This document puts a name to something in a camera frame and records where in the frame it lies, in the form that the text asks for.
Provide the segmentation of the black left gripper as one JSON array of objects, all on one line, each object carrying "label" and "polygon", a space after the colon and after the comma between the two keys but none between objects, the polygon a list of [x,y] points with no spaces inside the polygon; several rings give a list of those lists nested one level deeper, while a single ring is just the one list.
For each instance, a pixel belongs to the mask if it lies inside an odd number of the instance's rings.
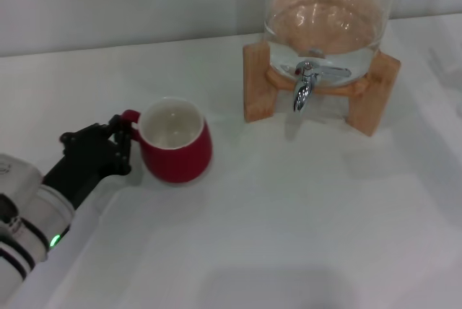
[{"label": "black left gripper", "polygon": [[43,185],[58,191],[77,209],[104,178],[131,172],[133,121],[114,115],[107,124],[95,123],[61,135],[63,157],[45,174]]}]

